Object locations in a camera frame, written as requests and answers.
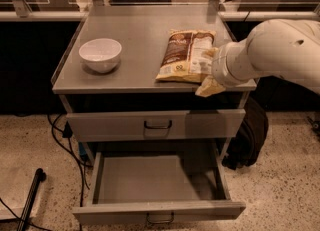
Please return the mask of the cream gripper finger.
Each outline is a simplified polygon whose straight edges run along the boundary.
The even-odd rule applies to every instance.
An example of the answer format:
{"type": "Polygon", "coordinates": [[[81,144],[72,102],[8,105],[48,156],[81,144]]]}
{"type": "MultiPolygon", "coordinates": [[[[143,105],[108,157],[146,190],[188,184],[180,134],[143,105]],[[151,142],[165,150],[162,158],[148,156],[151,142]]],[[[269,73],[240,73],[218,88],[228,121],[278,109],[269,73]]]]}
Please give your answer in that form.
{"type": "Polygon", "coordinates": [[[196,90],[195,94],[200,97],[209,97],[224,92],[226,88],[219,84],[214,77],[207,76],[201,86],[196,90]]]}
{"type": "Polygon", "coordinates": [[[218,53],[218,51],[219,51],[219,49],[217,47],[212,47],[208,50],[205,50],[202,53],[202,56],[205,61],[211,62],[213,60],[213,58],[215,57],[215,55],[218,53]]]}

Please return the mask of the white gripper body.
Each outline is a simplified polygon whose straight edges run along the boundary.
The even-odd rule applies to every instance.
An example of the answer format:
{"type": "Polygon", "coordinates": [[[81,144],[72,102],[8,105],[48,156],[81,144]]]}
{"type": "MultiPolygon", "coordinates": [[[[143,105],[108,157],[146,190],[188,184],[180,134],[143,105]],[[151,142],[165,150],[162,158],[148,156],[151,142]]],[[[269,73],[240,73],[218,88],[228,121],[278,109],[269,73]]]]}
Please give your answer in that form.
{"type": "Polygon", "coordinates": [[[213,57],[212,75],[224,87],[235,87],[255,77],[245,40],[230,42],[219,48],[213,57]]]}

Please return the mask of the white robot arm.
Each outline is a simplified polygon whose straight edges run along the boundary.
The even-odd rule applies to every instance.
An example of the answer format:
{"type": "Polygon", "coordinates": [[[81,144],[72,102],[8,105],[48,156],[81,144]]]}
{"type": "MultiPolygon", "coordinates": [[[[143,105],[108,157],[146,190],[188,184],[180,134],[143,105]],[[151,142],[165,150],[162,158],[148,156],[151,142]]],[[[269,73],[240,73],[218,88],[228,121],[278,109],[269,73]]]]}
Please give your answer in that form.
{"type": "Polygon", "coordinates": [[[196,94],[209,97],[268,76],[320,93],[319,21],[267,20],[246,39],[219,47],[212,56],[211,73],[196,94]]]}

